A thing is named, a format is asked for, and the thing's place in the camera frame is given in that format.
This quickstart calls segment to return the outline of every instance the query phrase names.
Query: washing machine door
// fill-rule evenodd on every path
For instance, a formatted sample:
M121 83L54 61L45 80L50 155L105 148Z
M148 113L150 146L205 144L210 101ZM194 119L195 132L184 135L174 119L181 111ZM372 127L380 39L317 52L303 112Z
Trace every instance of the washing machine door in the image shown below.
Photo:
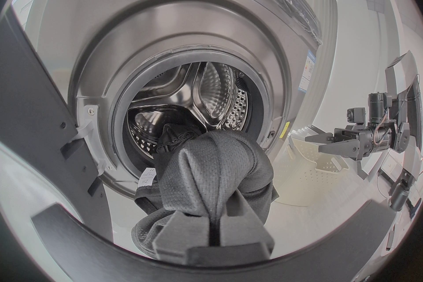
M104 186L76 121L11 8L0 20L0 142L23 158L70 202L81 221L112 241Z

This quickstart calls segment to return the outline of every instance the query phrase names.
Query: gray mesh garment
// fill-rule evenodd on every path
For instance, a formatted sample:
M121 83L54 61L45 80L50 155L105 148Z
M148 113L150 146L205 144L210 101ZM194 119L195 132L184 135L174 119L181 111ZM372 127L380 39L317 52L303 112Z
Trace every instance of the gray mesh garment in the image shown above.
M167 147L168 152L158 153L154 158L158 183L141 187L135 196L137 204L149 215L132 229L132 240L137 248L154 258L152 241L174 211L207 216L210 226L217 229L225 203L239 189L265 223L270 203L278 197L272 185L270 160L246 133L215 130L198 137L191 134L180 138L177 135L183 134L183 129L181 126L176 129L176 133L174 128L170 134L182 141L167 142L175 147Z

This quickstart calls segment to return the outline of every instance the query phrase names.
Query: stainless steel drum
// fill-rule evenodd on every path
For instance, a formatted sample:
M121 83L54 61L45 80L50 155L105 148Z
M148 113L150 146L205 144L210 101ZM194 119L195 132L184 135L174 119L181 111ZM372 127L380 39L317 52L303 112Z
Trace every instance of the stainless steel drum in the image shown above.
M132 197L166 123L242 130L270 151L319 34L304 0L48 0L37 52L93 126L101 178Z

